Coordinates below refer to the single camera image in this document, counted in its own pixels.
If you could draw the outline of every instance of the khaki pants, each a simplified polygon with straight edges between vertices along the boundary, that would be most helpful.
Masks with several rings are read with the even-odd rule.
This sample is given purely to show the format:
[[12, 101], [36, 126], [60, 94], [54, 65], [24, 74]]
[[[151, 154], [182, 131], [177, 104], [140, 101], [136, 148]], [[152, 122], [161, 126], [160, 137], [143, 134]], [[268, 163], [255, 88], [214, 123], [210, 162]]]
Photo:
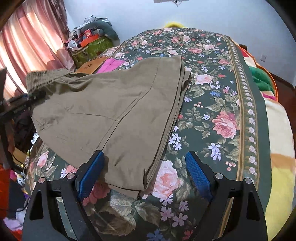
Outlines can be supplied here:
[[41, 139], [76, 168], [102, 150], [100, 178], [135, 198], [155, 175], [189, 76], [174, 56], [110, 73], [32, 72], [26, 81], [29, 93], [47, 93], [32, 115]]

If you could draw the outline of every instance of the green blanket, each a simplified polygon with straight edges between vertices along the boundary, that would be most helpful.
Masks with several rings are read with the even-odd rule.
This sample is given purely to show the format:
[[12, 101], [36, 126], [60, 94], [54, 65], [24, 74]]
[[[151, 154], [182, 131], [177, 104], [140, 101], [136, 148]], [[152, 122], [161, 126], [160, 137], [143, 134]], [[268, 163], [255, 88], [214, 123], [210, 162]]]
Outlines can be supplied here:
[[274, 94], [274, 89], [271, 83], [271, 79], [267, 73], [265, 73], [262, 69], [254, 68], [249, 66], [253, 80], [256, 85], [259, 87], [260, 91], [272, 91]]

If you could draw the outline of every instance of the cluttered shelf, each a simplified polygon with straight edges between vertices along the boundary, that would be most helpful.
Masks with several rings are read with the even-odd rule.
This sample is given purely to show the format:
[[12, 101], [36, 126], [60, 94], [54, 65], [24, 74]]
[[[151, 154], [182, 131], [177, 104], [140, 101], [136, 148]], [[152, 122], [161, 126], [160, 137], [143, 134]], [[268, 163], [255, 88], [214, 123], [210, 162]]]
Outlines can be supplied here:
[[85, 18], [84, 23], [70, 32], [66, 47], [77, 68], [96, 59], [106, 49], [119, 42], [108, 18]]

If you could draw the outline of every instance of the wall socket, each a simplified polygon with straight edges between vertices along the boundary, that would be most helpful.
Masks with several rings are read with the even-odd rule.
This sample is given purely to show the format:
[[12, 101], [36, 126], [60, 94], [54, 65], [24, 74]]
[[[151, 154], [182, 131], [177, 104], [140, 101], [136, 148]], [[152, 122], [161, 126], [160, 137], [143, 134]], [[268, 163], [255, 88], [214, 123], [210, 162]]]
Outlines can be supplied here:
[[263, 62], [265, 62], [265, 60], [266, 60], [266, 55], [262, 54], [260, 60], [263, 61]]

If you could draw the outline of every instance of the green floral blanket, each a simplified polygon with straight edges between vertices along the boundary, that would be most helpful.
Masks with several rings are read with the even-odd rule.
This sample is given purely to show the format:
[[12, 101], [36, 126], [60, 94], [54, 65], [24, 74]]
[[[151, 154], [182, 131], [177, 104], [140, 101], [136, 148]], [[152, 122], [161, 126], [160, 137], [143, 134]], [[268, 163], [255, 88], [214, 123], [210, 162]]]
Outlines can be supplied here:
[[[207, 207], [186, 170], [185, 155], [191, 150], [228, 179], [251, 178], [266, 209], [271, 161], [265, 102], [229, 37], [193, 28], [148, 30], [125, 41], [112, 57], [125, 61], [119, 69], [128, 69], [144, 58], [173, 55], [182, 55], [192, 79], [154, 186], [134, 200], [97, 181], [83, 200], [103, 240], [190, 237]], [[41, 140], [28, 165], [28, 193], [40, 177], [55, 180], [76, 171]], [[75, 238], [62, 199], [58, 201], [68, 235]], [[216, 236], [223, 233], [230, 208], [231, 201]]]

